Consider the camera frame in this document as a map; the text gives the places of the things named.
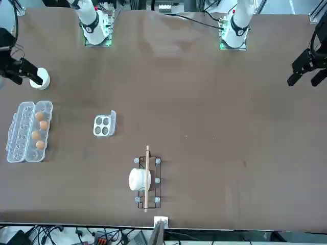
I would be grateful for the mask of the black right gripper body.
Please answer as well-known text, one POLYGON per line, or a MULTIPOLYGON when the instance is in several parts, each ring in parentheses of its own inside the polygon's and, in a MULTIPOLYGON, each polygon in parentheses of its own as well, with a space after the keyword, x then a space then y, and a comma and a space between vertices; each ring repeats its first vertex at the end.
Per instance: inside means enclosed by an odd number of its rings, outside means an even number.
POLYGON ((22 77, 22 60, 12 57, 15 38, 11 32, 1 28, 1 76, 22 77))

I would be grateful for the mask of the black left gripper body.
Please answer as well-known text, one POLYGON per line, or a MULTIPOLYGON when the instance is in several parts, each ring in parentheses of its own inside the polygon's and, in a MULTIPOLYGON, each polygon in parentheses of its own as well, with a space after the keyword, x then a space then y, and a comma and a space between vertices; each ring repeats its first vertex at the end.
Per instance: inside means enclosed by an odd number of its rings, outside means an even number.
POLYGON ((314 67, 326 68, 326 21, 320 22, 315 27, 311 37, 310 50, 314 67), (319 41, 319 48, 316 48, 314 45, 315 39, 319 41))

